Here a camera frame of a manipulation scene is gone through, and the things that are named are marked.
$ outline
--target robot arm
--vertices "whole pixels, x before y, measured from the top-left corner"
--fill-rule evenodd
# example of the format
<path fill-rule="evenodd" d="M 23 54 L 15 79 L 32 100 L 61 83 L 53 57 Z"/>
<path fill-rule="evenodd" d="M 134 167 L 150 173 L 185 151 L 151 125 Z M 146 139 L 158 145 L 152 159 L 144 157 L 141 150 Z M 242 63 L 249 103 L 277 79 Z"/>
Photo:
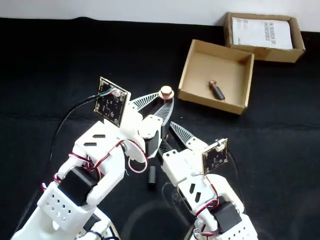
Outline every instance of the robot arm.
<path fill-rule="evenodd" d="M 129 166 L 133 160 L 144 164 L 141 171 L 135 170 L 142 172 L 158 150 L 163 171 L 196 216 L 190 239 L 257 239 L 250 219 L 243 214 L 243 204 L 226 179 L 207 174 L 227 161 L 223 158 L 209 161 L 212 153 L 223 153 L 227 149 L 227 139 L 208 145 L 172 122 L 171 128 L 187 146 L 178 152 L 162 140 L 174 106 L 174 100 L 168 97 L 173 94 L 152 93 L 129 102 L 129 92 L 101 78 L 100 91 L 111 86 L 118 91 L 112 98 L 97 101 L 95 107 L 106 118 L 104 123 L 97 122 L 75 142 L 68 160 L 58 170 L 59 181 L 49 184 L 36 210 L 12 239 L 99 240 L 112 237 L 111 221 L 97 205 L 123 179 L 125 156 Z M 156 103 L 159 97 L 162 107 L 144 118 L 139 111 Z M 89 172 L 93 170 L 103 177 L 97 180 Z M 240 237 L 240 231 L 250 233 L 253 238 L 244 238 L 243 234 Z"/>
<path fill-rule="evenodd" d="M 239 197 L 224 177 L 210 173 L 227 162 L 227 139 L 207 145 L 180 125 L 171 122 L 170 126 L 187 149 L 178 152 L 162 141 L 159 155 L 163 171 L 196 216 L 188 239 L 257 240 Z"/>

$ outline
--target open cardboard box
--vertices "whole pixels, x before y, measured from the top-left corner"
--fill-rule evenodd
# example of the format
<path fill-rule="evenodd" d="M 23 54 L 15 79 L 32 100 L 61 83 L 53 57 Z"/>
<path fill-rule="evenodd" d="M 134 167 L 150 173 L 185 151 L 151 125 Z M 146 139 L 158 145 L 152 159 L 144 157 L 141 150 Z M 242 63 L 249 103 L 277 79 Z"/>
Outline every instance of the open cardboard box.
<path fill-rule="evenodd" d="M 200 40 L 192 40 L 178 89 L 178 98 L 242 114 L 248 106 L 254 55 Z M 215 98 L 209 81 L 224 94 Z"/>
<path fill-rule="evenodd" d="M 260 47 L 251 45 L 238 45 L 233 43 L 232 17 L 241 19 L 266 19 L 287 21 L 290 26 L 290 34 L 293 49 L 278 49 L 270 47 Z M 238 49 L 254 54 L 255 60 L 295 63 L 306 51 L 304 41 L 301 36 L 298 21 L 294 17 L 283 15 L 261 15 L 248 13 L 232 13 L 226 14 L 224 22 L 224 38 L 225 45 L 228 48 Z"/>

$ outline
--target black fabric surface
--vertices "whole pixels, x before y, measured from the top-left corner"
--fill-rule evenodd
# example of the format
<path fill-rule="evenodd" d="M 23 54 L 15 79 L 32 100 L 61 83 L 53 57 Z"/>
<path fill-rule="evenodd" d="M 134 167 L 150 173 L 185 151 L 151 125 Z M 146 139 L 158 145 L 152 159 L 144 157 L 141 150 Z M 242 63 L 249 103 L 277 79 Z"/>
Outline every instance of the black fabric surface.
<path fill-rule="evenodd" d="M 132 99 L 163 85 L 177 90 L 192 39 L 223 45 L 223 28 L 198 25 L 0 19 L 1 239 L 8 239 L 44 170 L 51 139 L 70 107 L 97 92 L 103 76 Z M 242 116 L 177 100 L 172 120 L 211 143 L 228 137 L 246 211 L 260 240 L 317 240 L 320 224 L 320 35 L 302 33 L 296 64 L 255 62 Z M 61 130 L 47 183 L 74 141 L 101 118 L 93 103 Z M 239 193 L 231 163 L 217 173 Z M 123 240 L 183 239 L 191 218 L 157 168 L 124 180 L 101 203 Z"/>

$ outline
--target cardboard box lid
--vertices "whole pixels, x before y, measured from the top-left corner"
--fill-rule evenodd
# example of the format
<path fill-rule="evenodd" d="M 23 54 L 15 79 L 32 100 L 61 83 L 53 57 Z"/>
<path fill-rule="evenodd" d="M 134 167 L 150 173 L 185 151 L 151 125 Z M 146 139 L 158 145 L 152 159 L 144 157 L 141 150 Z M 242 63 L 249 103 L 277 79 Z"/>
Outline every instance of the cardboard box lid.
<path fill-rule="evenodd" d="M 287 21 L 290 25 L 290 34 L 293 49 L 278 49 L 271 47 L 233 44 L 232 17 L 242 19 L 267 19 Z M 227 47 L 253 53 L 255 60 L 295 63 L 298 58 L 301 57 L 306 51 L 297 19 L 285 15 L 264 15 L 228 12 L 224 24 L 224 37 L 225 45 Z"/>

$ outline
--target small cylindrical object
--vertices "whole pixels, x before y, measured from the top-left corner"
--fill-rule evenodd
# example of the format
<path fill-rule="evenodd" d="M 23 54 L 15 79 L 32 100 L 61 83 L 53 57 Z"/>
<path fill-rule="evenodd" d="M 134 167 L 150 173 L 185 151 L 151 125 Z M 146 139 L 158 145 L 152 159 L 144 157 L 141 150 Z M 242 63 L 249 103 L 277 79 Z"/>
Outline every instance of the small cylindrical object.
<path fill-rule="evenodd" d="M 217 98 L 219 100 L 225 100 L 224 94 L 222 93 L 220 88 L 216 85 L 216 83 L 217 83 L 216 81 L 210 81 L 209 88 L 213 92 L 213 95 L 215 96 L 215 98 Z"/>
<path fill-rule="evenodd" d="M 156 166 L 149 166 L 148 187 L 150 190 L 156 187 Z"/>
<path fill-rule="evenodd" d="M 170 86 L 163 86 L 159 91 L 159 97 L 163 100 L 170 100 L 174 97 L 175 92 Z"/>

